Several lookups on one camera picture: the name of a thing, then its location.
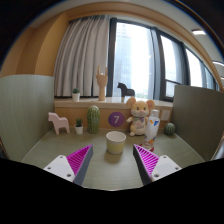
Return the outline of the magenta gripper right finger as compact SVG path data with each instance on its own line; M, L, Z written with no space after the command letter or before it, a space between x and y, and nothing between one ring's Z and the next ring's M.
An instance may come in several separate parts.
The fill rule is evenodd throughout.
M158 156L136 144L133 145L133 155L143 185L147 185L181 170L181 167L167 155Z

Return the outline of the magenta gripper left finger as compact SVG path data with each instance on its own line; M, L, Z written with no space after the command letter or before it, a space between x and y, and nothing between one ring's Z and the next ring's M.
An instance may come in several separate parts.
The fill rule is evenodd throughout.
M57 156L44 170L81 186L92 156L93 145L90 144L68 156Z

